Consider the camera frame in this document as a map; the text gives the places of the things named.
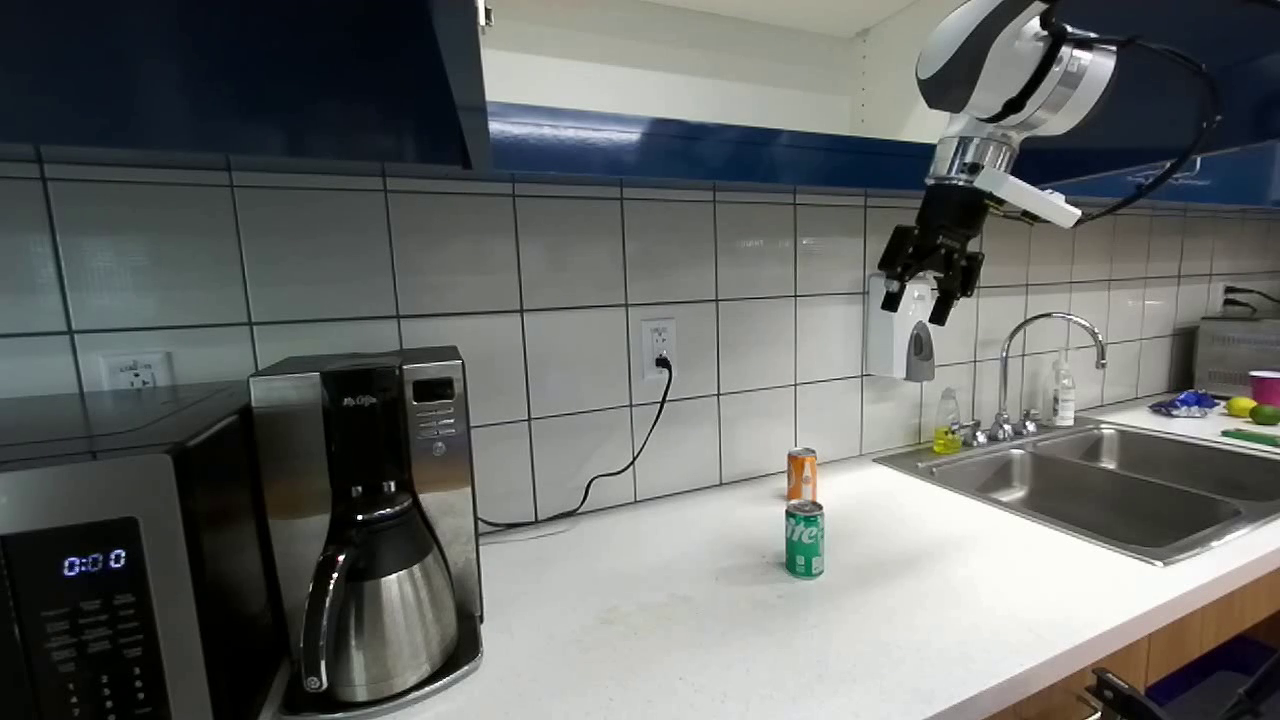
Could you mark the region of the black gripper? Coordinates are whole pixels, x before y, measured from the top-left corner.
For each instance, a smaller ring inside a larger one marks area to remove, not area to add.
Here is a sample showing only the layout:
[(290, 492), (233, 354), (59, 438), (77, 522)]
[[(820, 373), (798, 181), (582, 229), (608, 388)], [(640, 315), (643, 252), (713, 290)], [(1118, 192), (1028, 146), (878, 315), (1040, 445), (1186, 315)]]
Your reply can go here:
[(988, 195), (957, 185), (927, 185), (911, 225), (895, 225), (878, 270), (886, 274), (886, 311), (902, 311), (908, 278), (937, 274), (927, 323), (943, 329), (957, 300), (978, 290), (984, 256), (972, 241), (984, 232)]

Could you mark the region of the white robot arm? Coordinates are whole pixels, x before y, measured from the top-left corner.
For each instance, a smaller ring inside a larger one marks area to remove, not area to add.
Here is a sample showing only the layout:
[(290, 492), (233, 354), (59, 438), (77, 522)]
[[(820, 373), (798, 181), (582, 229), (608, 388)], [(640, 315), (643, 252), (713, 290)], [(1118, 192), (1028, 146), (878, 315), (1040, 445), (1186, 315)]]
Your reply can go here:
[(1006, 202), (1031, 219), (1075, 229), (1083, 212), (1014, 172), (1022, 144), (1065, 134), (1091, 115), (1118, 70), (1118, 47), (1051, 16), (1055, 0), (966, 0), (915, 56), (915, 90), (950, 115), (923, 172), (923, 202), (895, 225), (878, 270), (879, 307), (895, 311), (915, 274), (937, 284), (934, 323), (978, 290), (984, 256), (972, 241)]

